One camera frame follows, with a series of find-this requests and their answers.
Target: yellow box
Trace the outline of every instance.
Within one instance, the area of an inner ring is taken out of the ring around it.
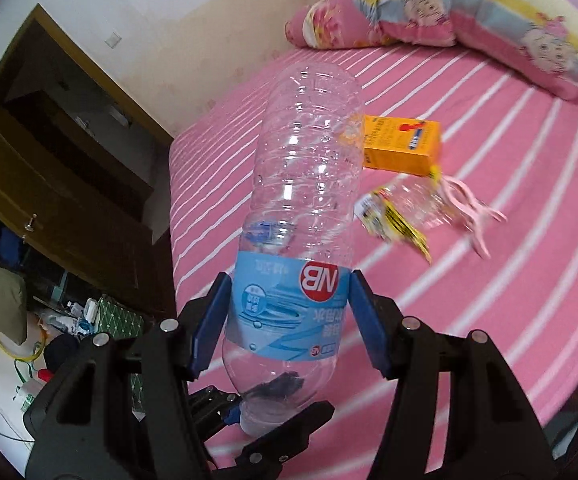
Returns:
[[[440,123],[364,117],[364,167],[428,176],[442,144]]]

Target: brown wooden door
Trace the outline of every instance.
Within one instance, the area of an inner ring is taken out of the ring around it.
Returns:
[[[79,179],[4,110],[0,220],[55,263],[128,306],[152,314],[160,310],[150,229]]]

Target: door knob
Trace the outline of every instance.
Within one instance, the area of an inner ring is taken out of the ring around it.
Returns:
[[[38,215],[34,214],[31,219],[27,222],[27,224],[24,226],[25,230],[29,231],[30,233],[35,231],[34,228],[34,221],[35,219],[38,218]]]

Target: striped bed sheet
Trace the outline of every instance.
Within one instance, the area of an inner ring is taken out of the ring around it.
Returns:
[[[578,102],[532,86],[482,54],[416,47],[296,50],[240,85],[181,134],[170,152],[171,236],[178,309],[233,270],[248,211],[262,112],[274,76],[295,61],[336,63],[362,85],[366,113],[440,121],[442,168],[502,210],[507,224],[485,234],[491,260],[449,227],[429,232],[434,264],[405,245],[369,238],[352,226],[354,268],[373,290],[438,332],[491,334],[547,422],[578,384]],[[393,174],[364,170],[361,192]],[[232,391],[220,359],[196,383]],[[364,479],[387,420],[394,384],[371,368],[348,311],[338,368],[322,397],[334,418],[281,478]],[[448,422],[448,380],[440,380],[429,468],[441,464]],[[238,426],[208,441],[220,466],[248,442]]]

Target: clear plastic bottle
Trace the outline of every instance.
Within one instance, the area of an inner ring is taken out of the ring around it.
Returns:
[[[298,413],[336,367],[363,142],[353,76],[323,63],[280,74],[262,122],[222,348],[251,436]]]

